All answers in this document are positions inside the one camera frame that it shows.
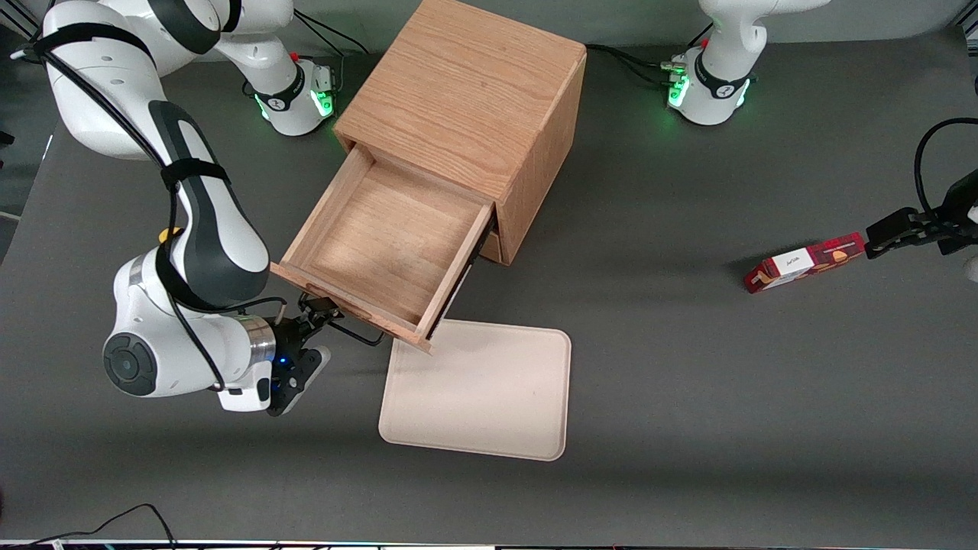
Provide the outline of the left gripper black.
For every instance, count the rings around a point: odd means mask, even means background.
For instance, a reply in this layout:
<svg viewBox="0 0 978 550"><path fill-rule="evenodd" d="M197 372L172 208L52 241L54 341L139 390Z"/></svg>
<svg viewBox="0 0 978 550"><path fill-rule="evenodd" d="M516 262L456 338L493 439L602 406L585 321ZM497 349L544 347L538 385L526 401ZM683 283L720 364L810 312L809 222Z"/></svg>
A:
<svg viewBox="0 0 978 550"><path fill-rule="evenodd" d="M950 186L941 203L941 219L954 234L933 222L930 216L913 208L898 209L880 222L867 227L866 243L869 259L908 246L925 246L941 241L941 254L950 255L970 246L977 240L977 224L970 217L977 202L977 170L972 170Z"/></svg>

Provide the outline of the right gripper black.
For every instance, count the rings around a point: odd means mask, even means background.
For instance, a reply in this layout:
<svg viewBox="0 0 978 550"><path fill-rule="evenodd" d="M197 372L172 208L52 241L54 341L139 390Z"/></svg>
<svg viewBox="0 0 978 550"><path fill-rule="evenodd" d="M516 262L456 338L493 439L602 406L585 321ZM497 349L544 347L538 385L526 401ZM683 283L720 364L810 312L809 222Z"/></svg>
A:
<svg viewBox="0 0 978 550"><path fill-rule="evenodd" d="M283 318L274 326L274 379L310 379L316 371L316 352L306 343L340 317L338 304L329 297L301 295L300 312L303 315Z"/></svg>

